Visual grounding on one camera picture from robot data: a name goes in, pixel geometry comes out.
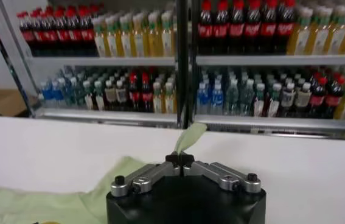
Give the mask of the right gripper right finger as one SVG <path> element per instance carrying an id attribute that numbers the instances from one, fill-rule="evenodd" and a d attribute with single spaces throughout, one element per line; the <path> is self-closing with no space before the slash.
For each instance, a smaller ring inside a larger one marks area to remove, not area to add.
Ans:
<path id="1" fill-rule="evenodd" d="M 205 177 L 224 191 L 232 192 L 241 187 L 249 194 L 261 192 L 261 180 L 255 173 L 244 174 L 218 162 L 204 163 L 186 153 L 180 154 L 180 161 L 184 176 Z"/>

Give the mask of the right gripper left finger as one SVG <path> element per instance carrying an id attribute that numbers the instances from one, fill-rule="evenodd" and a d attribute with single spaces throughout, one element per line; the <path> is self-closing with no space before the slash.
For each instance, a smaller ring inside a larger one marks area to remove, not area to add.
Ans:
<path id="1" fill-rule="evenodd" d="M 135 194 L 150 192 L 153 185 L 162 178 L 180 174 L 178 162 L 178 154 L 172 153 L 161 164 L 146 164 L 127 176 L 118 175 L 111 183 L 110 193 L 113 197 L 125 197 L 131 191 Z"/>

